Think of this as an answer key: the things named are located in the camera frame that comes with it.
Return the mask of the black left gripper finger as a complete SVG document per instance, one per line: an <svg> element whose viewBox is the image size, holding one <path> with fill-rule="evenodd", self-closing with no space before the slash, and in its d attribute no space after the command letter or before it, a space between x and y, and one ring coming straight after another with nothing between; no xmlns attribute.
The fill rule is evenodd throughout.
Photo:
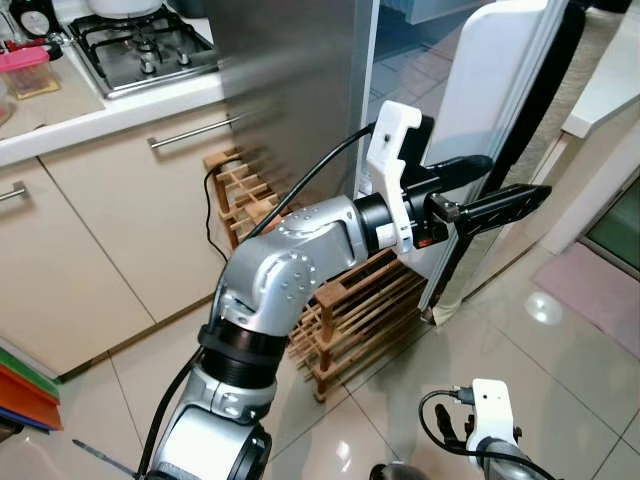
<svg viewBox="0 0 640 480"><path fill-rule="evenodd" d="M463 205L454 219L460 237L475 237L531 215L548 200L553 188L535 184L512 184Z"/></svg>
<svg viewBox="0 0 640 480"><path fill-rule="evenodd" d="M492 157L466 155L428 166L430 195L443 195L485 177L493 169Z"/></svg>

